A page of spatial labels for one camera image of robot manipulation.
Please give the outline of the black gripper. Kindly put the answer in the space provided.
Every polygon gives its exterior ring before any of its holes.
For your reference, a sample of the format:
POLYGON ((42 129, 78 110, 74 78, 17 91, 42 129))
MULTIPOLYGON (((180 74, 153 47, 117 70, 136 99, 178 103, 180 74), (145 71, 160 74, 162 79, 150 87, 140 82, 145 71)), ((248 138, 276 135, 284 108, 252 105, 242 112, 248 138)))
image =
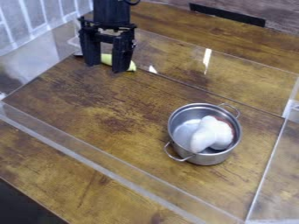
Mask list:
POLYGON ((78 18, 78 42, 85 64, 100 64, 100 42, 113 44, 112 72, 122 73, 129 69, 133 56, 134 29, 130 22, 130 7, 137 0, 92 0, 92 18, 78 18))

